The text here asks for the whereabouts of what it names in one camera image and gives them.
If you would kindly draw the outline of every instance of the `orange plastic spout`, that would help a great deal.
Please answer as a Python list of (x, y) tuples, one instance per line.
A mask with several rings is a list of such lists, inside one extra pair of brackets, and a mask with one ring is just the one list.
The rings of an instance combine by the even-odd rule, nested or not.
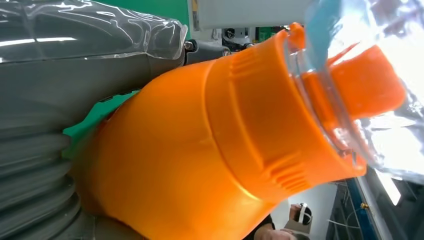
[(167, 72), (125, 102), (74, 169), (83, 201), (152, 240), (236, 240), (289, 196), (364, 174), (300, 96), (287, 37)]

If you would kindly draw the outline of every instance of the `cable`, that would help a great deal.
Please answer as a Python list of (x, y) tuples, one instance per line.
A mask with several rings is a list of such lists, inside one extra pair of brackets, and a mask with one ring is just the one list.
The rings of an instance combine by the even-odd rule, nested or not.
[[(346, 223), (348, 223), (349, 222), (349, 218), (354, 214), (354, 213), (356, 213), (357, 211), (359, 211), (359, 210), (363, 210), (363, 209), (367, 209), (367, 208), (369, 208), (368, 207), (368, 204), (366, 204), (366, 203), (361, 203), (361, 205), (360, 205), (360, 208), (358, 208), (358, 209), (355, 209), (354, 211), (352, 211), (348, 216), (347, 216), (347, 218), (346, 218)], [(361, 229), (360, 227), (358, 227), (358, 226), (349, 226), (349, 225), (346, 225), (346, 224), (343, 224), (343, 223), (340, 223), (340, 222), (336, 222), (336, 221), (333, 221), (333, 220), (330, 220), (330, 219), (327, 219), (327, 221), (329, 221), (330, 223), (333, 223), (333, 224), (337, 224), (337, 225), (341, 225), (341, 226), (345, 226), (345, 227), (347, 227), (347, 228), (352, 228), (352, 229)]]
[(348, 216), (347, 216), (347, 218), (346, 218), (346, 223), (348, 223), (349, 222), (349, 218), (354, 214), (354, 213), (356, 213), (357, 211), (359, 211), (359, 210), (363, 210), (364, 208), (358, 208), (358, 209), (356, 209), (355, 211), (352, 211)]
[(336, 222), (336, 221), (333, 221), (333, 220), (330, 220), (330, 219), (327, 219), (327, 221), (329, 221), (330, 223), (333, 223), (333, 224), (337, 224), (337, 225), (345, 226), (345, 227), (347, 227), (347, 228), (361, 229), (361, 228), (360, 228), (360, 227), (358, 227), (358, 226), (349, 226), (349, 225), (345, 225), (345, 224), (343, 224), (343, 223)]

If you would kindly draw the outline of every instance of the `metal bolt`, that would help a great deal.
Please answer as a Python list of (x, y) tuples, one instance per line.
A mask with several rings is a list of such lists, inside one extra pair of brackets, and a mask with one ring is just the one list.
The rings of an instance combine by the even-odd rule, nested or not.
[(195, 45), (191, 41), (184, 42), (185, 50), (193, 51), (195, 49)]

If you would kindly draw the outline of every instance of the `dark hair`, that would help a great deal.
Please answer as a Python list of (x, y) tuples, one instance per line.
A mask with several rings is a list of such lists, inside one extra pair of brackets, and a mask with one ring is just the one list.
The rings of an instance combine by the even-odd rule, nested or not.
[(303, 234), (293, 233), (293, 236), (296, 238), (296, 240), (310, 240), (308, 236)]
[[(299, 222), (299, 218), (301, 217), (301, 210), (297, 210), (296, 214), (294, 215), (294, 219), (296, 222)], [(305, 209), (305, 216), (303, 217), (303, 225), (309, 225), (311, 223), (312, 220), (312, 211), (311, 209), (307, 206)]]

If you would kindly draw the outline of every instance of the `white wall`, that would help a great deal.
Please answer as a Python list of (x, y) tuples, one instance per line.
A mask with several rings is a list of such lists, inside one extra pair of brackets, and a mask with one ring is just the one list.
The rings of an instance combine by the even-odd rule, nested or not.
[(203, 29), (248, 28), (303, 23), (314, 0), (197, 0)]
[[(289, 204), (307, 203), (312, 211), (313, 221), (309, 233), (311, 240), (325, 240), (329, 227), (334, 200), (336, 198), (337, 186), (334, 184), (323, 184), (312, 189), (303, 191), (288, 199)], [(284, 227), (288, 219), (287, 203), (281, 203), (271, 214), (275, 228)]]

